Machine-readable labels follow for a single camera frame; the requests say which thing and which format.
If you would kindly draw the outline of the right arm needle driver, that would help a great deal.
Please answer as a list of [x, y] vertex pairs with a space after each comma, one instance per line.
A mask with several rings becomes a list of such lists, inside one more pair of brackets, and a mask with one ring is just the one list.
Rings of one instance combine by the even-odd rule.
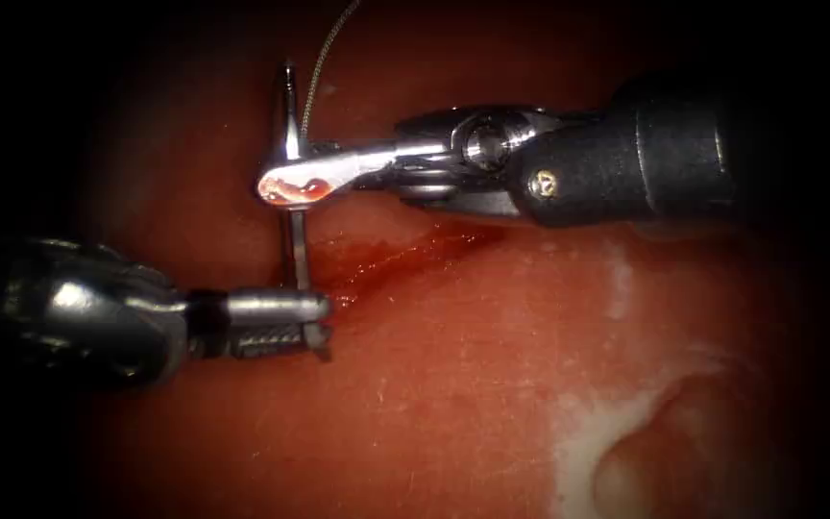
[[521, 216], [505, 166], [528, 141], [568, 125], [565, 112], [521, 105], [432, 111], [395, 126], [405, 140], [440, 140], [442, 152], [400, 160], [385, 189], [411, 206], [498, 218]]

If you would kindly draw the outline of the left arm needle driver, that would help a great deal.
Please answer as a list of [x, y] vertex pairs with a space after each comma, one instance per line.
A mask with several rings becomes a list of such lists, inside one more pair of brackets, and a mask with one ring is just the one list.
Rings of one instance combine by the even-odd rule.
[[0, 357], [42, 383], [164, 383], [190, 358], [221, 355], [225, 299], [103, 245], [12, 239], [0, 245]]

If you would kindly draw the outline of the left arm needle driver jaw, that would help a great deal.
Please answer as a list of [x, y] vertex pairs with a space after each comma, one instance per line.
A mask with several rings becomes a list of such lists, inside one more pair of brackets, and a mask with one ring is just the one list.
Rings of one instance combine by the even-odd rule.
[[330, 300], [311, 290], [243, 288], [227, 294], [227, 315], [235, 326], [305, 324], [330, 315]]
[[237, 329], [231, 335], [231, 356], [255, 359], [311, 353], [320, 361], [332, 361], [330, 335], [330, 327], [319, 323]]

